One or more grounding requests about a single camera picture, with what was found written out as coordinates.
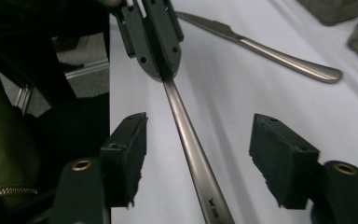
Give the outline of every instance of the white surface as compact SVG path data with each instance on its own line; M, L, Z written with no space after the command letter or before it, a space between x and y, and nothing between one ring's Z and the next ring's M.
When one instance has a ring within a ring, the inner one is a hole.
M321 150L319 162L358 166L358 56L346 41L358 19L322 26L295 0L172 0L176 10L230 24L238 34L344 72L324 84L180 21L175 83L236 223L310 223L280 209L248 154L254 113L279 119ZM135 207L114 223L204 223L162 84L125 53L112 24L111 130L147 112L148 149Z

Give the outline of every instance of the knife handle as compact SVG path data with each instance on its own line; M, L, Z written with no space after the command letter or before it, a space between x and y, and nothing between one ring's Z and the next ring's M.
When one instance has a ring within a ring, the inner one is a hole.
M325 83L336 83L342 79L342 72L340 70L298 59L275 49L266 47L244 36L241 36L241 38L237 40L237 43L276 63L280 63L283 66L297 71L298 73L319 81Z

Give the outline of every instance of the silver handle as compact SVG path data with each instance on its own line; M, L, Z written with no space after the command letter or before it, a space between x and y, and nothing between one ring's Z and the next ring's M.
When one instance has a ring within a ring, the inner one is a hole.
M296 57L271 49L261 45L249 38L241 37L236 40L237 43L261 56L264 56L276 63L280 63L290 69L293 69L303 75L315 78L326 83L336 83L342 79L342 72L331 67L323 66L317 63L298 59Z
M234 223L175 83L172 78L166 78L163 83L205 222L207 224Z

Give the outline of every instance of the green fabric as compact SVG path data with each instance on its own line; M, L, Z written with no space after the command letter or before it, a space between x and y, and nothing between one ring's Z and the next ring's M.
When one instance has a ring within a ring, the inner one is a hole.
M34 142L0 87L0 189L35 188L39 156ZM7 197L14 205L26 197Z

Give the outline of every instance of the stainless steel knife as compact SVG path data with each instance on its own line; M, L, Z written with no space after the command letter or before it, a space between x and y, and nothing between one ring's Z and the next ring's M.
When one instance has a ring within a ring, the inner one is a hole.
M266 47L254 40L234 33L228 25L219 21L210 21L199 16L178 11L176 11L176 16L308 77L325 83L337 83L342 79L342 72L336 68L311 63Z

